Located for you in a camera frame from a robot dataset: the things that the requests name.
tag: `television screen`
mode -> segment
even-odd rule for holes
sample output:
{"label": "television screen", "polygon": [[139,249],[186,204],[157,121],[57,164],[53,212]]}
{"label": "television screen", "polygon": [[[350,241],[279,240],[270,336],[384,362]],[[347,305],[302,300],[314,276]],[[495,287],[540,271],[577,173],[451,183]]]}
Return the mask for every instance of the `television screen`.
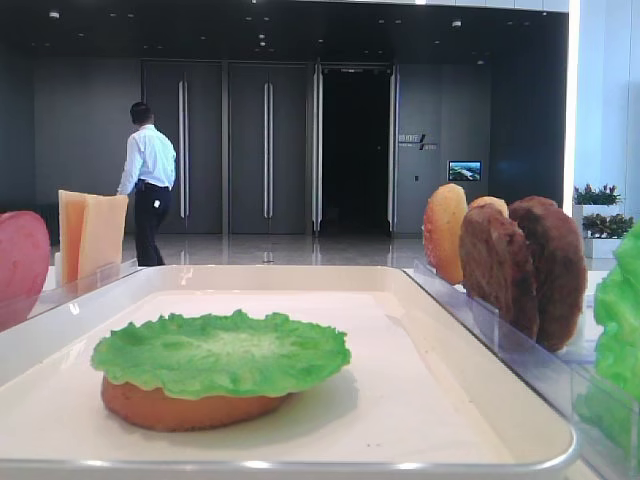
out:
{"label": "television screen", "polygon": [[449,162],[450,182],[479,182],[481,172],[480,162]]}

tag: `tile floor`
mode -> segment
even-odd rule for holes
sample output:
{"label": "tile floor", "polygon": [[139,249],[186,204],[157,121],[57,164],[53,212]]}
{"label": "tile floor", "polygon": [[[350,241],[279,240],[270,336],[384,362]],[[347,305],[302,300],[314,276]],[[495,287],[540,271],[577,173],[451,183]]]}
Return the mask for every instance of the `tile floor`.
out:
{"label": "tile floor", "polygon": [[[420,238],[384,236],[159,235],[158,246],[167,264],[192,265],[388,265],[412,268],[424,259]],[[135,258],[132,236],[125,237],[123,259]],[[587,259],[592,271],[609,271],[613,260]]]}

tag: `serving tray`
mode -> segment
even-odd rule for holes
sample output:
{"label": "serving tray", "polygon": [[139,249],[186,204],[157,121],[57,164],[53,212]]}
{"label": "serving tray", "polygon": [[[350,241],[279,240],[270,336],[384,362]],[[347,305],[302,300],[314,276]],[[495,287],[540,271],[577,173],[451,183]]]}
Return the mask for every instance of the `serving tray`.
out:
{"label": "serving tray", "polygon": [[[277,413],[221,430],[153,433],[106,412],[89,358],[110,330],[238,308],[344,330],[352,363]],[[4,332],[7,351],[2,479],[560,479],[578,459],[562,416],[386,267],[144,269]]]}

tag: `potted plant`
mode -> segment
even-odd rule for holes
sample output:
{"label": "potted plant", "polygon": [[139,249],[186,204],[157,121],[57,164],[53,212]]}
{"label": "potted plant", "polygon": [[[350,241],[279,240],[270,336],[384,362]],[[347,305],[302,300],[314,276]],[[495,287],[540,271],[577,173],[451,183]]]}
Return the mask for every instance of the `potted plant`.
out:
{"label": "potted plant", "polygon": [[[595,189],[587,183],[582,190],[574,187],[573,218],[579,228],[582,228],[583,219],[587,215],[617,215],[621,213],[620,207],[620,195],[618,195],[615,185],[604,185]],[[582,232],[586,238],[586,231],[583,229]]]}
{"label": "potted plant", "polygon": [[607,217],[596,213],[584,217],[582,226],[587,232],[585,255],[588,258],[613,258],[622,237],[633,228],[633,217],[621,214]]}

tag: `open doorway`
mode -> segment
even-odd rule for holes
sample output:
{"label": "open doorway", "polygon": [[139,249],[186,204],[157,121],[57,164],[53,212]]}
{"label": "open doorway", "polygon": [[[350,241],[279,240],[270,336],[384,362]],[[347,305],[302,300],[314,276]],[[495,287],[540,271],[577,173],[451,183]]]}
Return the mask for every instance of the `open doorway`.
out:
{"label": "open doorway", "polygon": [[321,235],[385,234],[390,68],[323,70]]}

